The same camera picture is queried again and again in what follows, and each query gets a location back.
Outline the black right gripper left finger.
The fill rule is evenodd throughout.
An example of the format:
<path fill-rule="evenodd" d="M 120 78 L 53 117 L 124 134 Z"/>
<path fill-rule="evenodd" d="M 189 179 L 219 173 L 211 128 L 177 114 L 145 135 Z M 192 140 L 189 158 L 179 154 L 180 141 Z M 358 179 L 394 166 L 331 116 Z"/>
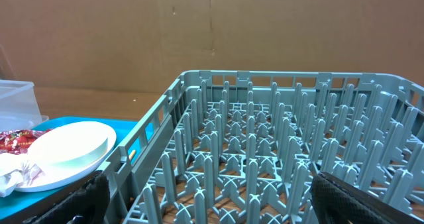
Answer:
<path fill-rule="evenodd" d="M 109 202 L 109 181 L 100 173 L 43 215 L 28 218 L 23 223 L 102 223 Z"/>

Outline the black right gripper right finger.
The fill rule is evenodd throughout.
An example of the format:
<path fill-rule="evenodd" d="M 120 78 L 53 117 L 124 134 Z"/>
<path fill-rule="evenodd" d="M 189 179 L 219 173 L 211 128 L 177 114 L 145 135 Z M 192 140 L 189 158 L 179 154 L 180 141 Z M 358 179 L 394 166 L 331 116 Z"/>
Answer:
<path fill-rule="evenodd" d="M 319 224 L 423 223 L 327 172 L 313 177 L 310 193 Z"/>

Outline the white napkin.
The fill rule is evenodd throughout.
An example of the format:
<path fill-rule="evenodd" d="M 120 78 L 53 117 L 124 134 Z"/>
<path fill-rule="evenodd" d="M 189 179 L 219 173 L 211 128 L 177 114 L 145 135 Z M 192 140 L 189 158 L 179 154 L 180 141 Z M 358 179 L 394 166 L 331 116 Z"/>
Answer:
<path fill-rule="evenodd" d="M 16 187 L 29 185 L 42 170 L 27 154 L 1 154 L 1 197 L 9 196 Z"/>

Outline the red snack wrapper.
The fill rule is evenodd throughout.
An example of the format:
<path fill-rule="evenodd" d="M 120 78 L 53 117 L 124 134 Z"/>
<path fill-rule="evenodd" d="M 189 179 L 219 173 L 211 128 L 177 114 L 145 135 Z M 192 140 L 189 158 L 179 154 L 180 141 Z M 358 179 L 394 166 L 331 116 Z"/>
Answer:
<path fill-rule="evenodd" d="M 1 132 L 1 153 L 26 154 L 31 144 L 47 131 L 31 129 L 12 130 Z"/>

